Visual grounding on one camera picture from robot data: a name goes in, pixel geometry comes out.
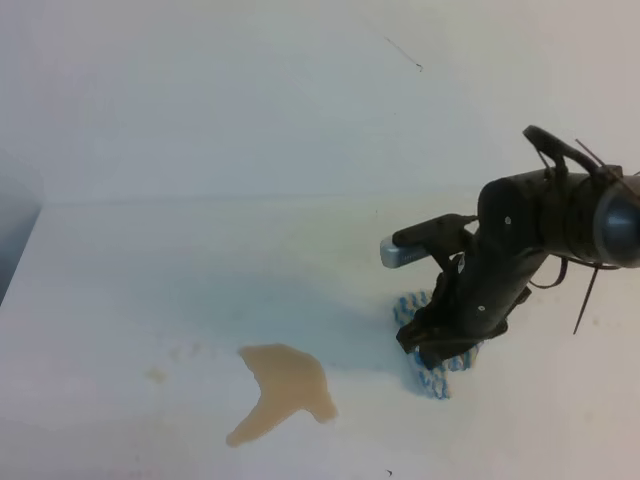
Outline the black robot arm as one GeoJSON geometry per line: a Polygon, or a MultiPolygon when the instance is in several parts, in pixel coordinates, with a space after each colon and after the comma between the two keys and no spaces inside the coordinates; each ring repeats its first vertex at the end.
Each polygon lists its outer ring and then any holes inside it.
{"type": "Polygon", "coordinates": [[[431,300],[396,339],[429,369],[504,334],[512,310],[548,256],[606,267],[639,265],[639,180],[599,170],[565,177],[534,171],[487,184],[471,216],[446,214],[397,231],[401,266],[432,257],[431,300]]]}

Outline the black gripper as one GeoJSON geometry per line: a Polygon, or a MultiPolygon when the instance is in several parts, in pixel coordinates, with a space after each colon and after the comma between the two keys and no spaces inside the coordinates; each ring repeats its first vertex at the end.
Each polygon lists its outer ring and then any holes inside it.
{"type": "Polygon", "coordinates": [[[482,222],[467,247],[446,258],[431,301],[402,326],[396,340],[405,353],[419,350],[427,369],[458,355],[455,343],[487,339],[503,322],[545,260],[536,229],[482,222]]]}

